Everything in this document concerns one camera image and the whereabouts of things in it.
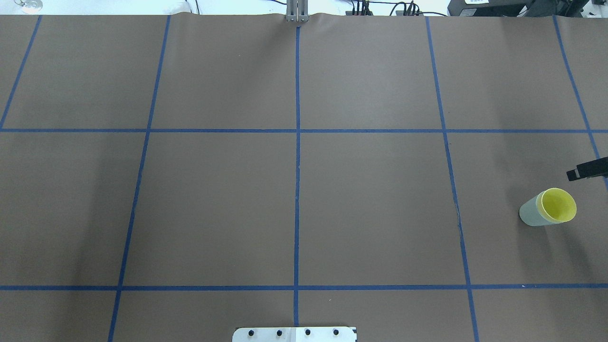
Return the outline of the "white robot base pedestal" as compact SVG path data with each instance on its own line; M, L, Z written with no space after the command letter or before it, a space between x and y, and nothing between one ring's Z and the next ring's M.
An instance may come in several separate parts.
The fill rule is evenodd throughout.
M356 342L355 327L243 327L234 331L233 342Z

